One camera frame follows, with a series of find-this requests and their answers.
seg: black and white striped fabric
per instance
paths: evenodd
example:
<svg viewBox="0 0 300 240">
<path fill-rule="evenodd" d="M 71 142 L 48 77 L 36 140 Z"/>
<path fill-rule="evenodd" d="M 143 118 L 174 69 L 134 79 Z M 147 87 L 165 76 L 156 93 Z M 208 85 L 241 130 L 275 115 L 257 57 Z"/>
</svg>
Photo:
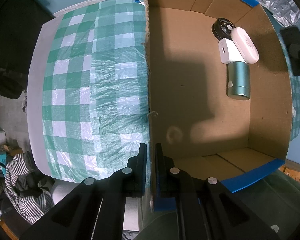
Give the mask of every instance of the black and white striped fabric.
<svg viewBox="0 0 300 240">
<path fill-rule="evenodd" d="M 53 201 L 51 194 L 44 189 L 42 189 L 43 193 L 38 198 L 19 196 L 15 190 L 18 176 L 27 175 L 31 171 L 33 170 L 29 165 L 26 154 L 17 154 L 6 166 L 4 192 L 20 216 L 32 225 L 53 207 Z"/>
</svg>

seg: metal screw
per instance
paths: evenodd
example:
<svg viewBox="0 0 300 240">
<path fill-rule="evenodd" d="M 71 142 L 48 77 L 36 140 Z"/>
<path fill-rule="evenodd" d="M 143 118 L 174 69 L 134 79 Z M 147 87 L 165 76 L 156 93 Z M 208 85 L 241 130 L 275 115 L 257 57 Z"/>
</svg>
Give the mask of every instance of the metal screw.
<svg viewBox="0 0 300 240">
<path fill-rule="evenodd" d="M 178 174 L 180 172 L 180 170 L 178 168 L 176 168 L 176 167 L 173 167 L 173 168 L 170 169 L 170 172 L 172 174 Z"/>
<path fill-rule="evenodd" d="M 85 183 L 86 185 L 91 185 L 91 184 L 94 183 L 94 178 L 86 178 L 86 179 L 84 180 L 84 183 Z"/>
<path fill-rule="evenodd" d="M 278 233 L 278 231 L 279 231 L 279 227 L 277 225 L 273 225 L 270 228 L 276 233 Z"/>
<path fill-rule="evenodd" d="M 209 184 L 214 185 L 214 184 L 217 184 L 218 180 L 214 177 L 210 177 L 210 178 L 208 178 L 208 182 L 209 182 Z"/>
<path fill-rule="evenodd" d="M 129 173 L 132 172 L 132 169 L 129 168 L 129 167 L 126 167 L 126 168 L 123 168 L 123 169 L 122 169 L 122 172 L 123 172 L 124 174 L 129 174 Z"/>
</svg>

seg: teal cylindrical container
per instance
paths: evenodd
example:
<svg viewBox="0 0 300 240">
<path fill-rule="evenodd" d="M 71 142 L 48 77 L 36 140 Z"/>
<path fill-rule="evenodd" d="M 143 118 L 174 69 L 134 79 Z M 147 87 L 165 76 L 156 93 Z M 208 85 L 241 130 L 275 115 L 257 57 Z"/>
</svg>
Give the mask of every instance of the teal cylindrical container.
<svg viewBox="0 0 300 240">
<path fill-rule="evenodd" d="M 250 70 L 247 63 L 234 61 L 228 64 L 228 97 L 250 99 Z"/>
</svg>

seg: white power adapter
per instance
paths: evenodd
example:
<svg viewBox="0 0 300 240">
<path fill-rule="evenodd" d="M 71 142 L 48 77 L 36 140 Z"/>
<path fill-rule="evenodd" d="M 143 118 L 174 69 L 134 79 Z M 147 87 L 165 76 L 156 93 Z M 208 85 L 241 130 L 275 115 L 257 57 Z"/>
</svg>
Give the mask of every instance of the white power adapter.
<svg viewBox="0 0 300 240">
<path fill-rule="evenodd" d="M 219 52 L 223 64 L 229 64 L 234 61 L 245 62 L 234 42 L 229 39 L 223 38 L 219 41 Z"/>
</svg>

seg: green checkered cloth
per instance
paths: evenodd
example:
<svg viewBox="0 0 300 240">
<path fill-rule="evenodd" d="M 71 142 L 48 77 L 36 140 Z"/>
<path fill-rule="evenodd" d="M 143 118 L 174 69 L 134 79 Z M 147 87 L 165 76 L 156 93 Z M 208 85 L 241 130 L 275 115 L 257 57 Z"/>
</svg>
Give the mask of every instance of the green checkered cloth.
<svg viewBox="0 0 300 240">
<path fill-rule="evenodd" d="M 283 42 L 280 34 L 278 34 L 279 41 L 282 46 L 283 54 L 287 61 L 287 66 L 289 70 L 291 91 L 292 91 L 292 128 L 290 141 L 298 136 L 300 130 L 300 81 L 299 78 L 294 76 L 292 73 L 292 67 L 288 55 L 287 48 Z"/>
<path fill-rule="evenodd" d="M 52 177 L 102 179 L 149 143 L 145 7 L 107 0 L 64 15 L 43 84 Z"/>
</svg>

